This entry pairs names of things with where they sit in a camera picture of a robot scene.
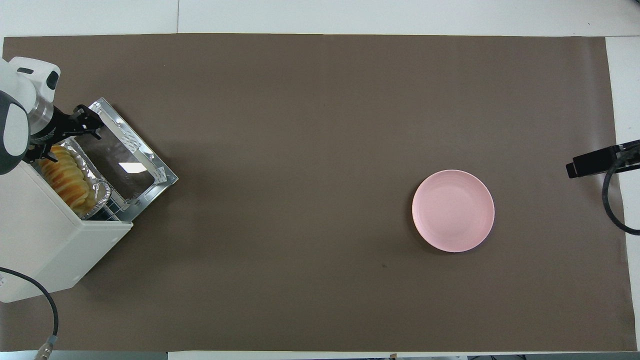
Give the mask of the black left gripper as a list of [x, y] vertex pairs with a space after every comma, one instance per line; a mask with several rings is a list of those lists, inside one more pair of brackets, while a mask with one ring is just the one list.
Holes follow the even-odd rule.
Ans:
[[51, 152], [53, 145], [73, 136], [90, 135], [100, 141], [101, 130], [105, 127], [102, 118], [86, 105], [79, 104], [72, 114], [62, 112], [53, 107], [49, 123], [39, 132], [30, 136], [23, 161], [32, 164], [39, 160], [58, 162], [57, 156]]

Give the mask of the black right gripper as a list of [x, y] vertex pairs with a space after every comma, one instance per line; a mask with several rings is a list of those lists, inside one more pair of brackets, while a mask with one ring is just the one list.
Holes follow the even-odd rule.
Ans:
[[624, 162], [617, 169], [618, 174], [640, 170], [640, 139], [617, 146], [606, 146], [573, 157], [572, 161], [566, 164], [567, 177], [575, 179], [606, 173], [618, 158], [624, 158]]

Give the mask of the sliced golden bread loaf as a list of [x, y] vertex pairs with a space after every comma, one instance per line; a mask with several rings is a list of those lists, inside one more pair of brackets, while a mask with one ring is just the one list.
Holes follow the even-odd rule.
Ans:
[[61, 145], [54, 145], [50, 150], [56, 161], [39, 160], [41, 174], [66, 205], [81, 214], [89, 205], [92, 188], [69, 150]]

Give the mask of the aluminium foil tray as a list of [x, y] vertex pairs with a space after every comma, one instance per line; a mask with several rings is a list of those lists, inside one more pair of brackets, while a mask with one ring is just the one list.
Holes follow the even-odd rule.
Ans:
[[[91, 187], [91, 195], [88, 200], [89, 205], [87, 205], [84, 208], [84, 212], [82, 213], [74, 212], [67, 205], [67, 207], [69, 207], [71, 211], [73, 211], [74, 214], [77, 215], [78, 218], [80, 218], [81, 220], [88, 220], [89, 218], [93, 217], [94, 214], [96, 214], [96, 212], [98, 212], [98, 210], [100, 210], [103, 207], [103, 205], [105, 205], [107, 200], [110, 198], [110, 195], [111, 195], [110, 185], [105, 180], [105, 178], [103, 178], [103, 176], [99, 173], [98, 169], [94, 166], [93, 162], [82, 150], [82, 148], [80, 148], [80, 145], [77, 143], [77, 141], [75, 141], [74, 139], [67, 139], [65, 141], [62, 141], [61, 143], [58, 143], [57, 145], [63, 146], [68, 151], [70, 151], [72, 157], [74, 157], [75, 161], [77, 162], [78, 167], [80, 168], [80, 170], [82, 170], [82, 173], [84, 173], [85, 180], [89, 183]], [[34, 168], [38, 171], [39, 175], [41, 175], [41, 177], [44, 178], [44, 176], [41, 173], [41, 167], [39, 166], [39, 160], [36, 161]]]

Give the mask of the glass oven door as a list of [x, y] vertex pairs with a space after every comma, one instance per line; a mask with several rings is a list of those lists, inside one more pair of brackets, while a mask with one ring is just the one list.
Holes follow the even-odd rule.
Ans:
[[84, 135], [74, 141], [105, 178], [110, 193], [118, 191], [126, 199], [129, 205], [123, 214], [126, 223], [132, 223], [178, 181], [178, 176], [105, 98], [89, 108], [105, 123], [102, 139]]

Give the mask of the cream white toaster oven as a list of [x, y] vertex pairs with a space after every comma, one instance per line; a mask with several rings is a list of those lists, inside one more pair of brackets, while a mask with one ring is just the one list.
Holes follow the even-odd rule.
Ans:
[[74, 287], [132, 227], [80, 219], [25, 162], [0, 175], [0, 267], [50, 293]]

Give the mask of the pink round plate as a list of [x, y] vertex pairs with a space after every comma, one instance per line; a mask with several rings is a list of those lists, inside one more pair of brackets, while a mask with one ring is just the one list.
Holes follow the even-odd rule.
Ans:
[[485, 183], [462, 170], [441, 170], [426, 177], [411, 201], [418, 234], [447, 253], [480, 246], [493, 230], [495, 214], [494, 199]]

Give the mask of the brown table mat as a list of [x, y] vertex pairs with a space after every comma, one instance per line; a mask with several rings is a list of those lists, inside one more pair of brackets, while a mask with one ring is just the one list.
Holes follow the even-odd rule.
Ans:
[[[617, 142], [602, 38], [8, 38], [106, 98], [178, 175], [71, 289], [62, 350], [634, 351], [626, 235], [573, 157]], [[473, 174], [474, 249], [416, 230]]]

